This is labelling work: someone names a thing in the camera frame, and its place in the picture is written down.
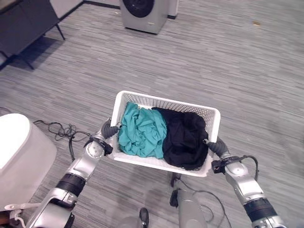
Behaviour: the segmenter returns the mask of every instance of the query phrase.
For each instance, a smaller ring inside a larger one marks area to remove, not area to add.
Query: clothes
[[[169,109],[158,110],[167,124],[167,137],[162,150],[165,161],[186,170],[200,168],[208,153],[203,139],[208,138],[204,119],[196,113],[181,113]]]
[[[162,142],[167,127],[157,110],[141,108],[128,102],[118,133],[120,149],[128,155],[163,158]]]

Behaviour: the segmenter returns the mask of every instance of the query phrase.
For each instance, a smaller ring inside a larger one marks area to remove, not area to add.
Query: dark cabinet
[[[49,0],[23,0],[0,15],[0,51],[17,55],[58,22]]]

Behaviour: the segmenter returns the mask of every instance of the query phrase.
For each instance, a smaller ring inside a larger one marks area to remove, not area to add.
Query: washing machine
[[[158,34],[167,20],[169,0],[120,0],[127,29]]]

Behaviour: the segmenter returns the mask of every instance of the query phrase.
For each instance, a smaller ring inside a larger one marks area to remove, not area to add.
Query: cabinet leg
[[[5,54],[5,52],[4,51],[0,51],[0,53],[6,58],[6,59],[8,59],[9,57]]]
[[[63,36],[62,31],[61,31],[61,29],[60,29],[60,27],[59,27],[58,24],[56,24],[56,27],[57,27],[57,29],[58,29],[60,35],[62,36],[62,39],[63,39],[63,40],[66,40],[65,37]]]
[[[23,56],[20,55],[20,58],[29,66],[29,68],[34,70],[34,67]]]

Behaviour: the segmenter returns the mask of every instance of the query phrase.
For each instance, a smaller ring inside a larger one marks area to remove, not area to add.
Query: black clothing
[[[152,109],[158,110],[167,124],[167,136],[162,144],[165,161],[186,170],[200,168],[208,153],[208,146],[203,142],[208,138],[204,119],[196,113]]]

